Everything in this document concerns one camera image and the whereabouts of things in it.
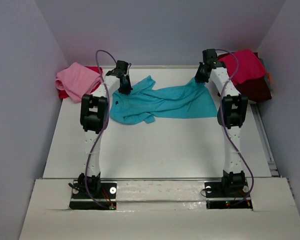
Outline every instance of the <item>pink cloth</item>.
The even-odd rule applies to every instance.
[[[238,72],[232,78],[233,84],[242,84],[246,80],[259,79],[267,74],[265,67],[261,61],[254,55],[250,49],[237,51],[234,53],[239,61]],[[228,75],[231,76],[237,67],[237,62],[230,54],[222,57],[219,61],[223,61],[226,65]]]
[[[65,90],[78,103],[84,94],[90,94],[100,82],[100,74],[74,62],[70,67],[56,74],[55,87]]]

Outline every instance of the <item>teal cloth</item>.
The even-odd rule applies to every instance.
[[[217,109],[204,83],[192,78],[186,85],[153,90],[151,76],[133,86],[130,95],[113,93],[110,117],[121,124],[152,123],[155,117],[194,119],[217,116]]]

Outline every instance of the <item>wall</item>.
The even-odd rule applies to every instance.
[[[97,49],[135,65],[198,65],[206,48],[256,49],[284,1],[36,0],[68,63],[87,65]]]
[[[0,0],[0,240],[16,240],[44,170],[67,63],[33,0]]]
[[[273,74],[273,99],[259,106],[280,174],[300,213],[300,0],[287,0],[259,47]]]

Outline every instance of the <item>red cloth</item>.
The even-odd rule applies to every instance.
[[[218,56],[218,60],[229,55],[228,53]],[[262,103],[272,98],[271,92],[265,81],[264,76],[257,79],[246,79],[244,83],[237,84],[235,88],[241,93],[248,97],[249,100],[256,103]]]
[[[265,67],[250,49],[245,49],[233,53],[239,61],[239,69],[231,79],[233,85],[243,84],[246,80],[262,78],[267,74]],[[226,65],[228,75],[231,76],[236,68],[237,61],[231,55],[220,59]]]
[[[97,66],[85,66],[87,69],[90,69],[94,72],[97,72],[98,74],[102,74],[103,70],[102,68],[100,67],[100,70],[101,70],[101,73],[99,72],[99,69]],[[100,86],[100,82],[95,86],[95,88],[92,90],[92,92],[94,92],[99,86]],[[58,90],[58,96],[60,99],[66,99],[69,97],[69,95],[67,94],[66,90]]]

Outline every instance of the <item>stack of cloth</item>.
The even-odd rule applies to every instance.
[[[267,73],[258,53],[249,49],[233,53],[239,61],[239,69],[231,79],[235,88],[246,95],[253,103],[262,103],[272,98],[269,83],[270,74]],[[219,61],[226,65],[228,75],[231,76],[237,67],[237,62],[230,54],[218,56]]]
[[[70,97],[75,103],[81,102],[84,94],[94,92],[101,84],[102,69],[96,66],[82,66],[74,62],[70,67],[58,72],[55,87],[60,99]]]
[[[217,116],[215,103],[204,83],[192,78],[186,85],[153,90],[151,76],[135,84],[130,95],[113,93],[110,117],[121,124],[152,123],[155,117],[192,119]]]

